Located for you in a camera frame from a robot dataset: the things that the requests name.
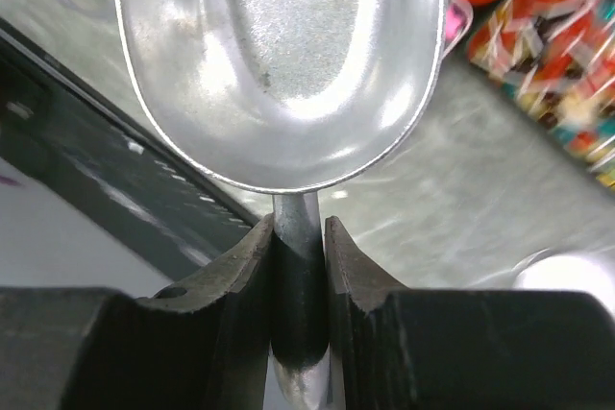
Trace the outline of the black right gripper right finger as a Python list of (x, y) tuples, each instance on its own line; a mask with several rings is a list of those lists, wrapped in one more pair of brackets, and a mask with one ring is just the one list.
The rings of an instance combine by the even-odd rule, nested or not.
[(325, 224), (337, 409), (610, 409), (614, 323), (577, 292), (411, 289)]

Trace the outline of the silver metal scoop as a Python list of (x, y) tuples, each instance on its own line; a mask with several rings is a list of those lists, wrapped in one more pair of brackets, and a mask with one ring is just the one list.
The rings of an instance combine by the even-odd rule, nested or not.
[(443, 53), (447, 0), (114, 0), (145, 114), (204, 174), (273, 199), (271, 346), (295, 409), (328, 399), (317, 193), (411, 132)]

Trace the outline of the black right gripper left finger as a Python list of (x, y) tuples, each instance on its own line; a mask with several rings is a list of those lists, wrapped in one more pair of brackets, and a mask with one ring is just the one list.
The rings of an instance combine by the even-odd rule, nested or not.
[(259, 409), (273, 220), (151, 298), (103, 288), (1, 292), (5, 409)]

